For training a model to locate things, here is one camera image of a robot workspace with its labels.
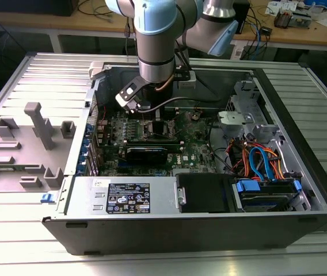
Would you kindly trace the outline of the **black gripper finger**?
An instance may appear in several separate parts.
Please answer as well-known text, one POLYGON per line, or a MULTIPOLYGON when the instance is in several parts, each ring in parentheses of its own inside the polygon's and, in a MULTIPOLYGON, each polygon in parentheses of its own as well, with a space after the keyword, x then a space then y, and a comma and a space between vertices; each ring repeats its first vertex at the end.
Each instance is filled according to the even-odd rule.
POLYGON ((153 119, 153 133, 155 135, 161 136, 164 134, 164 120, 162 116, 160 109, 157 109, 153 119))

